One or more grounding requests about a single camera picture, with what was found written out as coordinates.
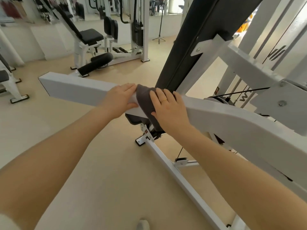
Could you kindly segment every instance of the tripod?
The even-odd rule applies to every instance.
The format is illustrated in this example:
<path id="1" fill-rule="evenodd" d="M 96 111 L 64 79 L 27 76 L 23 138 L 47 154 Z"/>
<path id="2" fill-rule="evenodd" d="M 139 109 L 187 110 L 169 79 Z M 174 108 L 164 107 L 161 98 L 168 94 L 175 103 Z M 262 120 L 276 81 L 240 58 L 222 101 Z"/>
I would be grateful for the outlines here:
<path id="1" fill-rule="evenodd" d="M 153 40 L 158 39 L 159 44 L 160 44 L 160 39 L 163 40 L 163 41 L 165 42 L 165 40 L 161 38 L 161 26 L 162 26 L 162 19 L 163 19 L 164 6 L 165 6 L 165 4 L 163 3 L 162 16 L 161 16 L 161 23 L 160 23 L 160 31 L 159 31 L 159 37 L 153 39 Z"/>

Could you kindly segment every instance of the microfiber cloth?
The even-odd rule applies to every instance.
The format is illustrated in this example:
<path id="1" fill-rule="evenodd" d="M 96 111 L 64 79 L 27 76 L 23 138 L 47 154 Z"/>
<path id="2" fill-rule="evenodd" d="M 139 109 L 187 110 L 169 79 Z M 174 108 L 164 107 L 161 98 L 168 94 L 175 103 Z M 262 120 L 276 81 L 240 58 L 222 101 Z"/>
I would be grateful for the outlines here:
<path id="1" fill-rule="evenodd" d="M 147 86 L 138 84 L 136 88 L 136 99 L 138 101 L 140 108 L 144 111 L 147 118 L 150 120 L 150 122 L 155 127 L 155 130 L 163 131 L 157 119 L 151 114 L 153 111 L 155 111 L 154 105 L 151 101 L 150 94 L 149 94 L 151 90 L 156 92 L 156 88 L 149 88 Z"/>

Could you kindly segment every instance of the white shoe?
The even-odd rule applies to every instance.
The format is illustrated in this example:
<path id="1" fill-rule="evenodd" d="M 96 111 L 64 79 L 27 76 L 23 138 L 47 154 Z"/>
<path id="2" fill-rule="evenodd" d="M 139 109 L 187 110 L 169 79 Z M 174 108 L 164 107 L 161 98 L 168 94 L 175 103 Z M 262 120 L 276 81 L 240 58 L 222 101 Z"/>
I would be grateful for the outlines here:
<path id="1" fill-rule="evenodd" d="M 136 230 L 150 230 L 149 223 L 147 220 L 140 220 L 136 226 Z"/>

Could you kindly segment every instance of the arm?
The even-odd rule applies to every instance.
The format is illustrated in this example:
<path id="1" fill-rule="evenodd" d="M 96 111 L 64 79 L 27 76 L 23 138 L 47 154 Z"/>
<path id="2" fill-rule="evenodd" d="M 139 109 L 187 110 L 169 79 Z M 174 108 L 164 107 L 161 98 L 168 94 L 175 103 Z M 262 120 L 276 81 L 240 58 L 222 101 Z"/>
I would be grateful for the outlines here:
<path id="1" fill-rule="evenodd" d="M 227 151 L 190 125 L 181 96 L 157 89 L 152 115 L 205 170 L 218 191 L 253 230 L 304 229 L 307 204 L 252 163 Z"/>
<path id="2" fill-rule="evenodd" d="M 100 105 L 36 144 L 0 170 L 0 213 L 23 230 L 34 229 L 94 137 L 126 110 L 134 84 L 112 88 Z"/>

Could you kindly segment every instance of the bolt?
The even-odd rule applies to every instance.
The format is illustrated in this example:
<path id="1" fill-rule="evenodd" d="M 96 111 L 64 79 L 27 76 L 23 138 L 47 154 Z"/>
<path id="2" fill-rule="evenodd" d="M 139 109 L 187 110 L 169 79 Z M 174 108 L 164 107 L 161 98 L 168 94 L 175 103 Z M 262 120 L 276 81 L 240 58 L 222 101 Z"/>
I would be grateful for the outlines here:
<path id="1" fill-rule="evenodd" d="M 287 104 L 287 102 L 285 100 L 280 100 L 277 102 L 278 106 L 282 107 L 285 106 Z"/>

